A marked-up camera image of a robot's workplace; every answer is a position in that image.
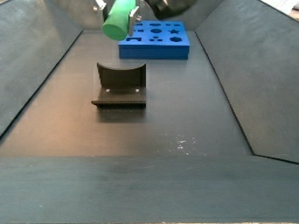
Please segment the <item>metal gripper finger with bolt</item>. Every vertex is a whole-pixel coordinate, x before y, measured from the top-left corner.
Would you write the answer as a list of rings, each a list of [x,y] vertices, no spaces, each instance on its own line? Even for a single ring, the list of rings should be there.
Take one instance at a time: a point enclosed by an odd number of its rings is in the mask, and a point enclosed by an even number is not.
[[[94,0],[93,11],[98,14],[100,20],[104,21],[108,16],[108,7],[104,0]]]

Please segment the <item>metal gripper finger with black pad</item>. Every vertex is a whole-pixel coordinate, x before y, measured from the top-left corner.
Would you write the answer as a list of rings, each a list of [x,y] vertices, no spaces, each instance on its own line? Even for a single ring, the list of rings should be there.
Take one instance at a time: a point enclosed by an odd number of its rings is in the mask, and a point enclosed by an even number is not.
[[[128,14],[128,36],[133,35],[133,31],[134,31],[134,24],[137,21],[137,11],[138,11],[138,6],[136,6]]]

